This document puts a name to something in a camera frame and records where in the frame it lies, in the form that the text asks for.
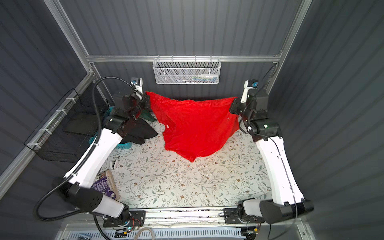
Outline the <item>red t shirt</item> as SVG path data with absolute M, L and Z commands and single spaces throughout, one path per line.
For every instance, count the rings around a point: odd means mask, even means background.
M 234 97 L 178 101 L 153 92 L 147 95 L 157 120 L 165 126 L 165 149 L 190 162 L 216 153 L 239 130 L 238 115 L 230 113 Z

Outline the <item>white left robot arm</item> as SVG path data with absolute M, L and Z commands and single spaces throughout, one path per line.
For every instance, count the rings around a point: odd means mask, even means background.
M 126 220 L 129 207 L 92 189 L 108 156 L 119 144 L 142 145 L 157 132 L 143 119 L 142 111 L 149 111 L 149 98 L 138 91 L 131 95 L 116 95 L 117 105 L 105 119 L 98 119 L 98 134 L 76 165 L 66 173 L 59 192 L 62 198 L 80 209 Z

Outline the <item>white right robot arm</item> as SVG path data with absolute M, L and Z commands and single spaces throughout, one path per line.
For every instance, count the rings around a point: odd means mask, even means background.
M 268 224 L 296 219 L 312 212 L 314 203 L 299 189 L 286 156 L 282 130 L 268 117 L 269 95 L 264 90 L 246 87 L 241 99 L 235 99 L 230 112 L 241 117 L 243 131 L 252 136 L 264 160 L 272 188 L 272 199 L 248 199 L 238 204 L 243 221 L 261 217 Z

